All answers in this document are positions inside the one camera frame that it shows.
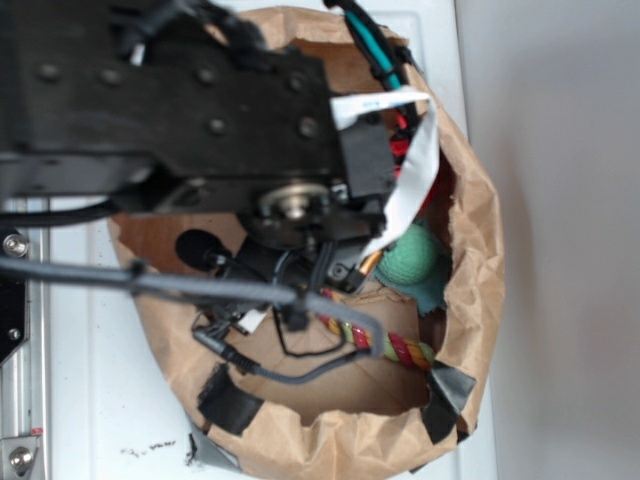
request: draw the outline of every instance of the rope toy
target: rope toy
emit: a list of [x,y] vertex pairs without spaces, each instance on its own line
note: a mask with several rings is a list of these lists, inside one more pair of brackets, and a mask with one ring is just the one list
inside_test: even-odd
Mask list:
[[[323,294],[333,298],[333,294],[327,290],[324,290]],[[326,315],[318,315],[318,318],[329,331],[336,335],[344,335],[346,340],[355,344],[356,347],[369,348],[371,345],[371,337],[366,330],[356,325],[338,322],[335,318]],[[407,367],[427,371],[435,360],[436,352],[424,342],[402,338],[396,333],[387,333],[385,335],[384,356],[394,362],[401,362]]]

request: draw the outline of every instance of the black metal bracket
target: black metal bracket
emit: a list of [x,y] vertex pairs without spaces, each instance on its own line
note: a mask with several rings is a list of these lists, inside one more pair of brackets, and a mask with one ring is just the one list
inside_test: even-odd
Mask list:
[[[22,256],[20,239],[14,229],[0,228],[0,255]],[[0,276],[0,365],[27,339],[27,286],[24,280]]]

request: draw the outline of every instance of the microphone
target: microphone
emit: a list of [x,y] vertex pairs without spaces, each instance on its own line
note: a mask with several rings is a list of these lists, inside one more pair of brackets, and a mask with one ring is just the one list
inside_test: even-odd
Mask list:
[[178,258],[185,264],[209,272],[213,268],[226,264],[231,258],[231,252],[225,248],[220,239],[204,230],[187,230],[182,232],[175,244]]

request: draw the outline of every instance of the green ball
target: green ball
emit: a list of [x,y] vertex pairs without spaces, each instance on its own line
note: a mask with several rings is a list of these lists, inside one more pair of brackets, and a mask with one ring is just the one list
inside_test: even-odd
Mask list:
[[378,264],[380,273],[398,285],[413,285],[425,280],[438,258],[438,249],[431,234],[419,225],[411,225],[384,253]]

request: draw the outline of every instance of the green wire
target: green wire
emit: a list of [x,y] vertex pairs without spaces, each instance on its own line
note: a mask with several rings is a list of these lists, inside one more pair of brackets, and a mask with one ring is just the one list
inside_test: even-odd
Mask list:
[[[380,65],[380,68],[384,72],[388,72],[392,70],[393,64],[391,63],[391,60],[389,60],[389,58],[384,53],[384,51],[382,51],[382,48],[380,48],[380,45],[378,45],[378,42],[376,42],[376,39],[373,38],[373,35],[367,29],[367,27],[364,26],[364,24],[353,12],[346,11],[345,16],[347,17],[347,20],[349,20],[349,22],[351,22],[353,27],[356,29],[360,37],[362,37],[362,40],[364,41],[365,45],[371,52],[371,55],[373,55],[373,57],[376,59],[376,61]],[[400,83],[400,80],[398,79],[398,76],[395,73],[389,76],[389,83],[391,84],[391,88],[393,88],[394,90],[402,87],[402,83]]]

